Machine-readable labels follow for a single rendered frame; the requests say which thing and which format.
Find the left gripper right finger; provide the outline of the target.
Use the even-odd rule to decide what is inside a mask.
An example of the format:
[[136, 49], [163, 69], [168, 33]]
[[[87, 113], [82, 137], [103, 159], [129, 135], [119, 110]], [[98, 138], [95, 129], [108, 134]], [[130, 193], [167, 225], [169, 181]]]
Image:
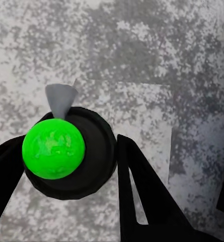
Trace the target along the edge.
[[[202, 242], [133, 139], [117, 135], [121, 242]], [[131, 169], [148, 225], [137, 222]]]

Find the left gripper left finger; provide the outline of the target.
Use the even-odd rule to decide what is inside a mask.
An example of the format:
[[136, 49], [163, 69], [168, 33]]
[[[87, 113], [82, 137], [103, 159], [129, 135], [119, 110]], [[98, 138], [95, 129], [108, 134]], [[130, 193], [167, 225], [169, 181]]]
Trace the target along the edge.
[[22, 146], [26, 135], [0, 145], [0, 218], [23, 174]]

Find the insectifuge atomizer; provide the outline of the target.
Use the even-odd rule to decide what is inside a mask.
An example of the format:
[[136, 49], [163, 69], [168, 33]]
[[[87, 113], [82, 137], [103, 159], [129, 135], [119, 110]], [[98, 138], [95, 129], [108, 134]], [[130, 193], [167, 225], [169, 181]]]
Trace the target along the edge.
[[26, 134], [25, 174], [45, 196], [79, 200], [97, 192], [117, 167], [117, 139], [95, 111], [71, 106], [78, 90], [70, 85], [44, 88], [52, 112]]

